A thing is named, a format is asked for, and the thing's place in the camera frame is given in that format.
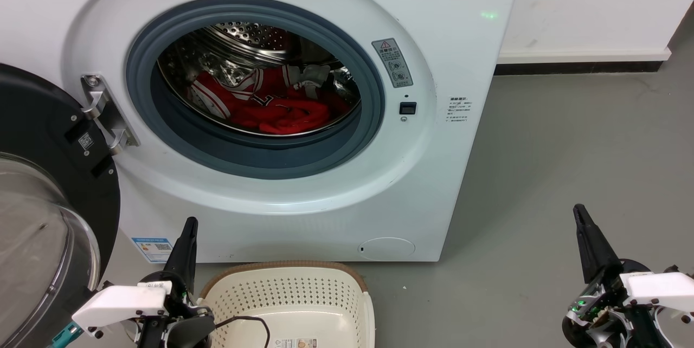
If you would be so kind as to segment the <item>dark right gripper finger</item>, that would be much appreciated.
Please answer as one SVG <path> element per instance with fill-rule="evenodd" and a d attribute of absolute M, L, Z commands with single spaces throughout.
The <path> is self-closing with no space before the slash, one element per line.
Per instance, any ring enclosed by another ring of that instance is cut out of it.
<path fill-rule="evenodd" d="M 574 220 L 583 281 L 613 285 L 623 271 L 622 262 L 585 205 L 574 205 Z"/>

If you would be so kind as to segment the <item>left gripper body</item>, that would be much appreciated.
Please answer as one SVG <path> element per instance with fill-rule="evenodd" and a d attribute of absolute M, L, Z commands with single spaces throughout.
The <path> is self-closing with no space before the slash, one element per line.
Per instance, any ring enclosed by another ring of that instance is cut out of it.
<path fill-rule="evenodd" d="M 135 286 L 111 285 L 97 291 L 72 316 L 97 337 L 102 328 L 131 321 L 136 348 L 211 348 L 215 316 L 191 295 L 188 276 L 160 271 Z"/>

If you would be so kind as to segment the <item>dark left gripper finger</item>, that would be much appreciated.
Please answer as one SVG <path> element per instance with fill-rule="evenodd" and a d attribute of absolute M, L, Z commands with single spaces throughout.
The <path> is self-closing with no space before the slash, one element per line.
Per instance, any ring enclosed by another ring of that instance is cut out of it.
<path fill-rule="evenodd" d="M 197 257 L 198 219 L 188 217 L 169 258 L 164 265 L 163 280 L 172 283 L 172 293 L 180 296 L 194 290 Z"/>

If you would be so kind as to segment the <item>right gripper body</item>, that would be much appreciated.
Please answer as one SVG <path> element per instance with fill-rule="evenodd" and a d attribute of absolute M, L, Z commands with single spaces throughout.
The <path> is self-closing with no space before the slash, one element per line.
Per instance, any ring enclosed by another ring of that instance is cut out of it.
<path fill-rule="evenodd" d="M 562 332 L 573 348 L 694 348 L 694 276 L 635 261 L 602 267 L 568 307 Z"/>

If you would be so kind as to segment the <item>red jersey with white stripes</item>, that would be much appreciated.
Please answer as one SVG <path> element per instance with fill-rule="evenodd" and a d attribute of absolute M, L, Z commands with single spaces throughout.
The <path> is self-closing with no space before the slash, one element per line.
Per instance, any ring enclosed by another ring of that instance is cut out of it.
<path fill-rule="evenodd" d="M 318 65 L 255 68 L 234 82 L 201 72 L 187 96 L 211 115 L 245 127 L 280 120 L 283 112 L 328 118 L 332 102 L 344 106 L 337 94 L 322 90 L 330 72 L 329 66 Z"/>

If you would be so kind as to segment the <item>plain red garment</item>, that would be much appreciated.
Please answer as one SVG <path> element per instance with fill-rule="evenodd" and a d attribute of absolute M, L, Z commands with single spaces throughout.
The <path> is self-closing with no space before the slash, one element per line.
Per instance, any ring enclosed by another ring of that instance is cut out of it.
<path fill-rule="evenodd" d="M 286 136 L 312 131 L 330 120 L 327 105 L 315 100 L 253 96 L 246 103 L 238 102 L 227 121 L 265 134 Z"/>

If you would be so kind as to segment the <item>cream perforated laundry basket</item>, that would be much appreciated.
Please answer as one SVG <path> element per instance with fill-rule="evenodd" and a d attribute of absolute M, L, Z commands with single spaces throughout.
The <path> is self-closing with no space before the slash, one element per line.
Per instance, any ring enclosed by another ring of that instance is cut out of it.
<path fill-rule="evenodd" d="M 339 262 L 235 266 L 202 289 L 219 328 L 211 348 L 375 348 L 367 284 Z"/>

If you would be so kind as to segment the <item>black round washer door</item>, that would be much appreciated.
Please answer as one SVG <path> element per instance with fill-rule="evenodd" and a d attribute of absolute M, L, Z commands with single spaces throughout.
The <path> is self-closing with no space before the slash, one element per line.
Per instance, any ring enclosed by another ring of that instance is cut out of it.
<path fill-rule="evenodd" d="M 0 348 L 64 348 L 89 335 L 72 316 L 99 289 L 119 215 L 97 124 L 63 89 L 0 64 Z"/>

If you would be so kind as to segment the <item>stainless steel washing machine drum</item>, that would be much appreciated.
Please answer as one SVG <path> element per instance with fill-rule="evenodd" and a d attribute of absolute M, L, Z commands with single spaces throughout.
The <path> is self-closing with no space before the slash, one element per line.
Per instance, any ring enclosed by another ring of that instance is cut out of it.
<path fill-rule="evenodd" d="M 309 65 L 330 67 L 330 77 L 322 90 L 337 94 L 344 101 L 344 106 L 332 102 L 330 120 L 312 131 L 281 136 L 243 128 L 211 115 L 187 96 L 188 87 L 201 72 L 234 82 L 255 68 Z M 185 107 L 238 134 L 268 138 L 309 136 L 344 123 L 361 108 L 357 83 L 335 55 L 301 35 L 258 22 L 223 22 L 185 34 L 159 55 L 158 69 L 169 92 Z"/>

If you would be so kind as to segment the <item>blue white energy label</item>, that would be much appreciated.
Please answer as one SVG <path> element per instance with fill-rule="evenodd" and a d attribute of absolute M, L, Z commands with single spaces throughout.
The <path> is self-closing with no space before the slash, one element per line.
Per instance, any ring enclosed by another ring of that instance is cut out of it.
<path fill-rule="evenodd" d="M 131 240 L 151 263 L 166 263 L 173 250 L 173 244 L 168 239 L 132 237 Z"/>

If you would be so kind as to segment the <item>grey rubber door gasket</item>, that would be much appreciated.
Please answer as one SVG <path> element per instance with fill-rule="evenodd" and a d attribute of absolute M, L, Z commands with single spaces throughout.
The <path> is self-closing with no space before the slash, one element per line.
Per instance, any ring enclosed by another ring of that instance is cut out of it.
<path fill-rule="evenodd" d="M 207 24 L 251 17 L 306 34 L 335 50 L 362 94 L 355 114 L 342 125 L 305 137 L 244 136 L 193 114 L 169 93 L 155 69 L 166 47 Z M 386 104 L 377 67 L 349 34 L 315 13 L 273 0 L 195 0 L 177 5 L 149 22 L 134 39 L 125 78 L 137 113 L 168 147 L 195 163 L 247 178 L 309 177 L 342 165 L 377 135 Z"/>

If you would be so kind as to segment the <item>white front-load washing machine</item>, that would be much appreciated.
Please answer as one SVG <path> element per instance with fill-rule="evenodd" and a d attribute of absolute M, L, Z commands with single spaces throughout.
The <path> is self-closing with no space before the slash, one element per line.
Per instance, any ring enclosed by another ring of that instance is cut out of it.
<path fill-rule="evenodd" d="M 438 261 L 514 0 L 273 0 L 349 34 L 377 67 L 386 99 L 377 135 L 355 157 L 276 180 L 195 163 L 161 141 L 132 104 L 132 42 L 191 1 L 0 0 L 0 64 L 49 81 L 82 109 L 80 77 L 101 75 L 139 138 L 140 146 L 111 155 L 118 230 L 174 244 L 196 217 L 198 262 L 367 261 L 358 247 L 379 237 L 415 244 L 408 261 Z M 413 86 L 392 86 L 371 44 L 387 38 L 401 48 Z M 451 96 L 473 101 L 466 123 L 444 120 Z M 416 102 L 416 114 L 400 115 L 401 102 Z"/>

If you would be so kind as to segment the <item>metal door hinge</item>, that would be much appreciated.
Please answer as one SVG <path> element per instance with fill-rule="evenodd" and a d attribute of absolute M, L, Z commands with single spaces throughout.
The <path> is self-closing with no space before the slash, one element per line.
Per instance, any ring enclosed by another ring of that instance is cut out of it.
<path fill-rule="evenodd" d="M 97 124 L 111 155 L 120 154 L 129 147 L 140 146 L 139 138 L 104 77 L 99 74 L 84 74 L 80 77 L 80 83 L 88 100 L 82 112 Z"/>

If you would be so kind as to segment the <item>small printed text sticker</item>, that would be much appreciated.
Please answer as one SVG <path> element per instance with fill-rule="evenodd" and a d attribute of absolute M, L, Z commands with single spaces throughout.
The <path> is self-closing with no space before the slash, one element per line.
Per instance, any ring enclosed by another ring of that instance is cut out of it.
<path fill-rule="evenodd" d="M 466 123 L 471 118 L 473 101 L 465 96 L 451 96 L 446 104 L 444 120 L 447 123 Z"/>

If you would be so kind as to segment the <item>round white filter cover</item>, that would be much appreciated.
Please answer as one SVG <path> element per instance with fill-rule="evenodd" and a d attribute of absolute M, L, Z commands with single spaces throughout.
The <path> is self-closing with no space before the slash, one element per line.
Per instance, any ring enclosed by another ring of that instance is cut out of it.
<path fill-rule="evenodd" d="M 408 261 L 415 252 L 415 244 L 397 237 L 379 237 L 363 242 L 358 253 L 368 261 L 401 262 Z"/>

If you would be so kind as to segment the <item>grey warning sticker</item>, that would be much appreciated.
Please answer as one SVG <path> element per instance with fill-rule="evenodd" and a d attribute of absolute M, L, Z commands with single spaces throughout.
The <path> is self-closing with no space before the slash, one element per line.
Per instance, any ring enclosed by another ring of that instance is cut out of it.
<path fill-rule="evenodd" d="M 372 46 L 384 64 L 394 88 L 413 86 L 412 76 L 401 48 L 394 38 L 372 41 Z"/>

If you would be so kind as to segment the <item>white wall skirting board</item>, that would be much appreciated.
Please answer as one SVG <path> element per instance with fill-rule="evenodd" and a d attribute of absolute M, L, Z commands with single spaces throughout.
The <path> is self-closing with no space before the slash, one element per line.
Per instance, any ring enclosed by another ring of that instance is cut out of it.
<path fill-rule="evenodd" d="M 500 53 L 494 76 L 654 73 L 672 51 L 664 49 Z"/>

